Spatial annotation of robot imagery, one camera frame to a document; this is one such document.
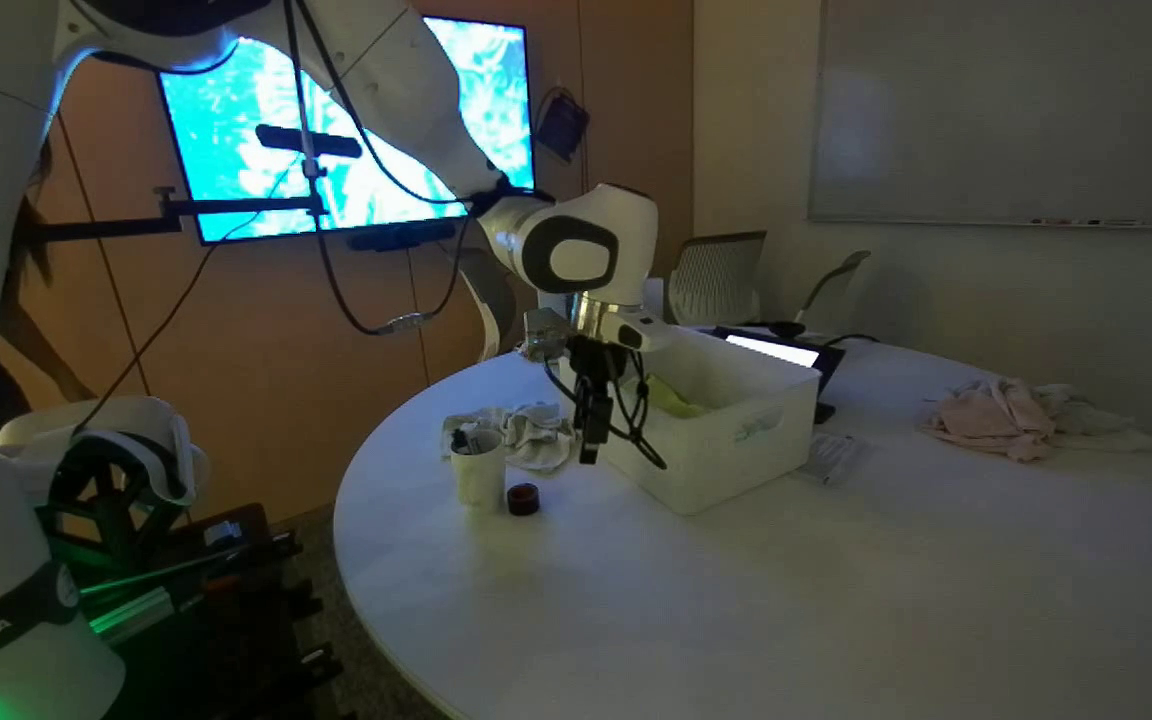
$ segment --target small cup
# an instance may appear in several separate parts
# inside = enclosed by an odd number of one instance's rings
[[[453,432],[448,447],[457,501],[472,511],[496,511],[506,497],[502,432]]]

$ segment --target box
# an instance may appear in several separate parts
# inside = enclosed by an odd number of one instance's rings
[[[606,461],[665,510],[690,516],[810,461],[815,368],[743,351],[693,330],[667,330],[665,350],[647,351],[643,368],[654,392],[643,441],[667,467],[621,437],[608,441]]]

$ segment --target screen display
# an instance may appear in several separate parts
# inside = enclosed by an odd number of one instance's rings
[[[530,35],[517,23],[428,20],[460,76],[460,118],[472,142],[493,155],[517,188],[538,188]],[[259,40],[239,40],[237,51],[201,76],[162,76],[168,130],[185,164],[194,199],[290,199],[307,197],[302,152],[264,150],[258,130],[302,130],[292,62]],[[304,118],[322,137],[355,142],[348,112],[304,76]],[[370,137],[382,164],[411,194],[453,199],[453,194],[411,155],[382,137]],[[396,188],[372,152],[322,155],[326,234],[351,241],[411,246],[448,234],[460,203],[424,203]],[[312,234],[304,210],[281,212],[209,212],[201,217],[203,246],[246,246]]]
[[[758,335],[727,335],[727,346],[778,356],[786,364],[815,368],[821,351],[815,350],[797,350],[797,346],[778,346],[778,340],[758,340]]]

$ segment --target cable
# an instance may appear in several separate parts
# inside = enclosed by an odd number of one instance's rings
[[[114,400],[114,392],[131,378],[131,368],[139,368],[144,351],[168,331],[168,325],[177,320],[177,314],[185,310],[185,300],[197,294],[197,283],[203,280],[209,262],[217,256],[217,248],[203,248],[203,262],[194,270],[185,294],[177,297],[177,303],[168,310],[168,316],[144,335],[144,346],[131,351],[131,361],[124,364],[124,374],[101,392],[101,400],[89,407],[89,415],[73,429],[73,437],[80,437]]]
[[[643,437],[643,429],[647,429],[647,407],[654,407],[654,405],[647,405],[643,356],[631,351],[631,364],[637,364],[637,374],[641,374],[641,407],[630,413],[630,405],[626,405],[626,398],[621,398],[621,384],[614,384],[618,407],[621,407],[621,415],[626,415],[630,429],[608,426],[608,432],[621,437],[626,444],[631,444],[647,464],[665,467],[665,456],[661,456],[661,451],[654,447],[654,441]],[[581,405],[577,392],[558,378],[554,361],[546,361],[539,368],[546,368],[550,384],[569,398],[569,405]]]
[[[382,176],[394,181],[402,194],[409,194],[409,197],[421,199],[421,203],[460,203],[460,199],[432,199],[432,197],[411,194],[411,188],[382,160],[382,152],[372,150],[370,130],[360,124],[360,112],[351,110],[351,102],[348,102],[348,93],[343,93],[343,79],[340,79],[340,74],[338,74],[338,66],[334,66],[334,51],[326,50],[326,35],[322,35],[312,12],[304,9],[304,0],[284,0],[302,137],[307,142],[307,102],[304,102],[304,74],[302,74],[297,9],[302,9],[304,23],[307,23],[307,31],[312,31],[312,40],[317,40],[322,62],[327,66],[327,76],[334,76],[334,85],[338,85],[338,96],[340,96],[348,119],[360,130],[360,142],[366,142],[366,150],[372,152]],[[304,152],[304,181],[307,181],[312,203],[326,210],[322,170],[317,170],[312,145],[304,145],[302,152]],[[338,265],[334,265],[334,253],[327,253],[327,238],[326,238],[322,212],[312,212],[312,238],[317,238],[317,256],[322,256],[326,275],[327,275],[327,287],[334,287],[334,303],[338,303],[338,314],[348,320],[348,330],[360,331],[360,335],[394,335],[394,331],[403,331],[403,330],[418,330],[418,325],[442,316],[442,314],[453,303],[457,280],[460,280],[460,253],[464,253],[469,222],[457,223],[453,273],[448,273],[448,283],[444,283],[444,297],[436,300],[436,310],[428,310],[428,314],[418,310],[418,314],[394,316],[387,325],[370,325],[370,320],[360,320],[360,316],[348,310],[343,287],[340,287],[340,275],[338,275]]]
[[[68,124],[66,124],[66,112],[56,112],[56,130],[60,130],[60,137],[66,137],[66,155],[68,155],[68,170],[73,170],[73,176],[76,176],[76,183],[80,183],[86,212],[89,212],[89,222],[97,222],[97,203],[93,203],[86,170],[80,170],[80,160],[76,160],[76,150],[73,150]],[[124,303],[124,287],[122,287],[122,280],[116,280],[116,273],[114,273],[105,238],[97,238],[97,253],[101,253],[101,265],[105,265],[105,275],[110,275],[110,287],[114,287],[114,310],[122,314],[122,325],[124,325],[124,340],[127,340],[127,350],[138,351],[131,314],[127,314],[127,303]]]
[[[168,566],[168,568],[152,568],[152,572],[138,572],[138,575],[116,575],[116,582],[105,582],[105,583],[89,583],[80,588],[80,598],[101,598],[101,593],[122,593],[122,588],[131,588],[131,583],[149,583],[149,582],[165,582],[165,575],[177,575],[177,572],[189,572],[189,568],[201,568],[201,566],[229,566],[237,559],[239,554],[248,554],[248,546],[223,546],[217,554],[203,554],[203,558],[194,558],[194,559],[181,559],[181,566]]]

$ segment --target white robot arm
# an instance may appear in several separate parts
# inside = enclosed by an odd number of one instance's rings
[[[73,68],[97,51],[209,68],[237,35],[312,50],[297,51],[302,66],[340,93],[360,130],[442,171],[507,270],[546,294],[581,294],[590,346],[643,346],[626,303],[657,253],[654,199],[618,188],[573,203],[511,197],[464,132],[457,74],[409,0],[0,0],[0,283],[16,199]],[[76,620],[27,487],[0,461],[0,716],[105,716],[116,687],[122,659]]]

